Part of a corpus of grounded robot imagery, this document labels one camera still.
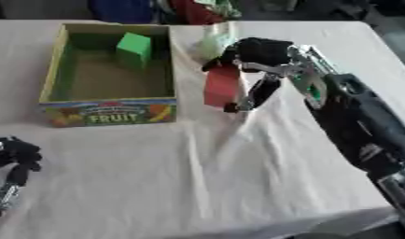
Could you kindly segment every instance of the robotic arm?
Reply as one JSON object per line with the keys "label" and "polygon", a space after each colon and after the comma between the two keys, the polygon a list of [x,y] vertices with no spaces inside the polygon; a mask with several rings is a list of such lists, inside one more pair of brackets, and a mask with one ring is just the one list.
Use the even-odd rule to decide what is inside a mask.
{"label": "robotic arm", "polygon": [[288,78],[328,138],[367,173],[405,226],[405,125],[373,90],[356,76],[340,73],[315,47],[287,41],[243,39],[202,70],[228,64],[265,76],[240,102],[226,104],[225,112],[261,106]]}

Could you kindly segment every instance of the red object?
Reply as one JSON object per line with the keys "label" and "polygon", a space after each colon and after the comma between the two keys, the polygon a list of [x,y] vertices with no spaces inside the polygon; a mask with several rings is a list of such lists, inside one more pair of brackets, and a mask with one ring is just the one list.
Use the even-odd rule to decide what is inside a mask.
{"label": "red object", "polygon": [[216,13],[205,8],[205,5],[197,4],[193,0],[170,0],[176,14],[188,24],[203,25],[223,22],[224,19]]}
{"label": "red object", "polygon": [[217,67],[208,72],[205,81],[204,103],[223,107],[234,101],[239,88],[239,69],[235,66]]}

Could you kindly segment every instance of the fruit box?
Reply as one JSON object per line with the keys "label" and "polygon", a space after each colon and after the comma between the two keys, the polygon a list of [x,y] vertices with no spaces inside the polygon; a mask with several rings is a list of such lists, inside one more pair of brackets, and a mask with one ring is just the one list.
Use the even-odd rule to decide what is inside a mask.
{"label": "fruit box", "polygon": [[[150,37],[145,69],[117,61],[126,33]],[[173,73],[168,26],[67,23],[39,104],[58,127],[170,122],[176,115]]]}

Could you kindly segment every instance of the cube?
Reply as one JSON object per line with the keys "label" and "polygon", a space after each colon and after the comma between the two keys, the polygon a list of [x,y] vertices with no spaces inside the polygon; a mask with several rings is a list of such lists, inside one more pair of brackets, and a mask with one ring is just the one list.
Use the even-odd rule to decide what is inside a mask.
{"label": "cube", "polygon": [[117,44],[119,63],[133,69],[145,69],[151,57],[151,39],[126,33]]}
{"label": "cube", "polygon": [[223,107],[234,101],[239,88],[239,69],[235,66],[222,66],[211,69],[205,81],[204,103]]}

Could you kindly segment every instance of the white tablecloth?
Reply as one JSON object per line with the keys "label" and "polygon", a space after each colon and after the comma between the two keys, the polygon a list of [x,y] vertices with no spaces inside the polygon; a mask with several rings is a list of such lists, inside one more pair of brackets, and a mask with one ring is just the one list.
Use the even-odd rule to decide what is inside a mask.
{"label": "white tablecloth", "polygon": [[[199,26],[173,27],[176,123],[49,127],[37,98],[60,23],[0,21],[0,136],[17,135],[45,156],[43,171],[0,219],[0,239],[162,238],[387,206],[289,82],[246,120],[204,105],[204,74],[188,54]],[[405,66],[365,24],[235,24],[239,37],[317,45],[405,120]]]}

